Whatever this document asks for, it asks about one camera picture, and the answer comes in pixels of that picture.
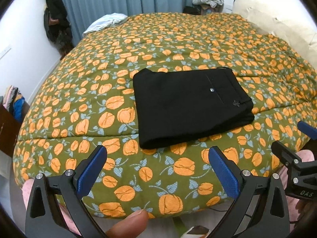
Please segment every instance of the fingernail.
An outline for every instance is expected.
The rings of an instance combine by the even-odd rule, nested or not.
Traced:
[[[137,216],[137,215],[140,215],[142,213],[142,211],[143,211],[143,209],[137,210],[137,211],[133,212],[131,215],[128,215],[126,217],[126,219],[134,217],[134,216]]]

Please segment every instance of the black pants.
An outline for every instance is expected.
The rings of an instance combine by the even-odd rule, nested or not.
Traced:
[[[154,149],[251,123],[253,102],[232,70],[143,69],[133,78],[139,144]]]

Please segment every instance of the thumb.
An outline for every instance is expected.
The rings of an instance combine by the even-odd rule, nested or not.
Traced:
[[[146,210],[135,211],[115,224],[106,234],[109,238],[136,238],[145,230],[148,218]]]

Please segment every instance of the white floor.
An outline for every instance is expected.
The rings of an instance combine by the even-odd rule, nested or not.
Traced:
[[[254,196],[247,214],[252,215],[256,206],[258,196]],[[25,228],[25,215],[26,209],[23,204],[21,189],[16,185],[13,178],[13,170],[11,170],[10,179],[6,179],[0,176],[0,203],[3,208],[7,211],[8,215],[14,220],[16,225],[24,231]],[[217,210],[227,210],[230,207],[230,202],[226,202],[220,205],[213,206]],[[207,209],[201,212],[192,214],[186,214],[181,216],[184,224],[190,228],[196,225],[202,225],[209,229],[215,228],[219,221],[224,216],[225,212],[217,212],[211,209]],[[118,220],[94,218],[100,227],[106,231],[111,228]],[[245,230],[249,218],[245,217],[237,230],[237,233]],[[176,238],[177,232],[175,230],[172,218],[158,218],[150,219],[147,229],[139,236],[139,238]]]

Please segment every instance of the bedspread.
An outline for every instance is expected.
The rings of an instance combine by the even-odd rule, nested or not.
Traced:
[[[134,74],[219,66],[230,67],[252,98],[254,122],[140,149]],[[107,162],[83,198],[92,215],[122,218],[145,208],[154,218],[202,210],[227,198],[208,148],[218,146],[241,169],[268,176],[279,165],[271,143],[280,140],[298,151],[308,138],[297,122],[316,126],[316,82],[314,69],[285,41],[258,35],[237,14],[132,16],[88,34],[45,80],[20,130],[15,181],[21,186],[39,171],[60,175],[102,144]]]

